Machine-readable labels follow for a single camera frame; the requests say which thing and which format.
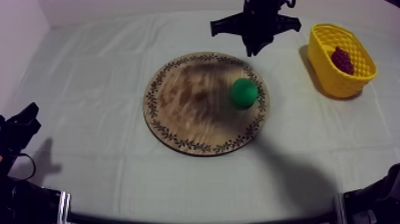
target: round wooden board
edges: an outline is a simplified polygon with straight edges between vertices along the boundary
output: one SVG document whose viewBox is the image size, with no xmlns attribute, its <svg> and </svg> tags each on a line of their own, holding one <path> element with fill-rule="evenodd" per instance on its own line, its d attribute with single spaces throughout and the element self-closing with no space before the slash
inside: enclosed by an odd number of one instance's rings
<svg viewBox="0 0 400 224">
<path fill-rule="evenodd" d="M 247 110 L 231 105 L 229 88 L 241 77 L 258 88 Z M 149 82 L 143 114 L 151 132 L 181 153 L 212 156 L 247 144 L 262 128 L 269 111 L 263 79 L 247 63 L 229 55 L 188 54 L 164 65 Z"/>
</svg>

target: yellow basket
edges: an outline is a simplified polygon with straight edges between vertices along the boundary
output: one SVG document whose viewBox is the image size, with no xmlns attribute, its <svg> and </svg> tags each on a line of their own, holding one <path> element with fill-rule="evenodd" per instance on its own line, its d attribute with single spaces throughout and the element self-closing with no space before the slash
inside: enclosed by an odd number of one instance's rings
<svg viewBox="0 0 400 224">
<path fill-rule="evenodd" d="M 340 71 L 330 59 L 337 46 L 349 54 L 354 75 Z M 346 98 L 359 93 L 378 73 L 355 35 L 332 24 L 316 24 L 311 28 L 308 59 L 322 88 L 334 97 Z"/>
</svg>

